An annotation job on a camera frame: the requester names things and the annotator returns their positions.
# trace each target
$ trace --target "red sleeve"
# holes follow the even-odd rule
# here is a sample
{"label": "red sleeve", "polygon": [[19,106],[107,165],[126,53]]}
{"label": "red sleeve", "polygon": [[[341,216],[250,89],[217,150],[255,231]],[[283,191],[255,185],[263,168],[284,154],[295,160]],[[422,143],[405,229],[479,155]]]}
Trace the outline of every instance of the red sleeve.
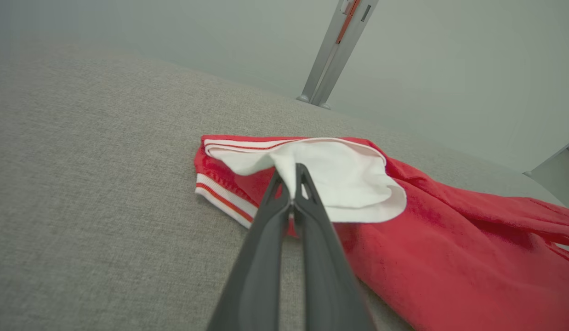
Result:
{"label": "red sleeve", "polygon": [[387,173],[436,197],[469,220],[505,224],[569,245],[569,209],[565,207],[528,197],[501,197],[451,187],[389,157]]}

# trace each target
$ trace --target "red stripe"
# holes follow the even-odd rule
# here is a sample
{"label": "red stripe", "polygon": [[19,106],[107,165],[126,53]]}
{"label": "red stripe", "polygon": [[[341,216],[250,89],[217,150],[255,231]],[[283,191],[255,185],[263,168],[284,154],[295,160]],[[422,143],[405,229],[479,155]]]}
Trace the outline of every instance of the red stripe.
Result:
{"label": "red stripe", "polygon": [[252,222],[254,220],[254,218],[252,218],[252,216],[248,215],[245,211],[243,211],[242,209],[238,208],[238,206],[234,205],[233,203],[230,203],[229,201],[227,201],[224,197],[222,197],[221,195],[219,195],[217,192],[213,191],[212,188],[210,188],[209,186],[203,184],[203,183],[197,183],[197,187],[203,188],[205,189],[207,192],[211,193],[211,195],[213,197],[215,197],[215,199],[221,201],[222,203],[224,203],[225,205],[227,205],[230,209],[232,209],[234,212],[237,212],[238,214],[240,214],[241,216],[243,216],[243,218],[246,218],[246,220],[248,220],[248,222]]}
{"label": "red stripe", "polygon": [[206,147],[209,147],[209,146],[224,146],[224,147],[237,147],[237,148],[244,148],[244,149],[261,149],[261,150],[266,150],[266,149],[272,149],[272,148],[277,147],[277,146],[280,146],[280,145],[284,145],[284,144],[288,144],[288,143],[293,143],[293,142],[295,142],[295,141],[298,141],[298,140],[285,141],[285,142],[278,143],[278,144],[273,145],[273,146],[270,146],[270,147],[249,147],[249,146],[237,146],[237,145],[226,145],[226,144],[211,143],[211,144],[209,144],[209,145],[205,145],[205,148],[206,148]]}

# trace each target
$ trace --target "red garment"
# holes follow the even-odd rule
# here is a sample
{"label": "red garment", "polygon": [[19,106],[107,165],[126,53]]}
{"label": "red garment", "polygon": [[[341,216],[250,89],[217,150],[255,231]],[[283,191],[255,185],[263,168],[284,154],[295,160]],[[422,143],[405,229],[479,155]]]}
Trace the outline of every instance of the red garment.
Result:
{"label": "red garment", "polygon": [[[197,191],[246,225],[274,170],[238,176],[205,153],[205,139],[299,138],[202,137]],[[407,193],[400,216],[336,229],[356,276],[416,330],[569,331],[569,252],[553,244],[569,245],[569,209],[450,187],[344,139],[378,149]]]}

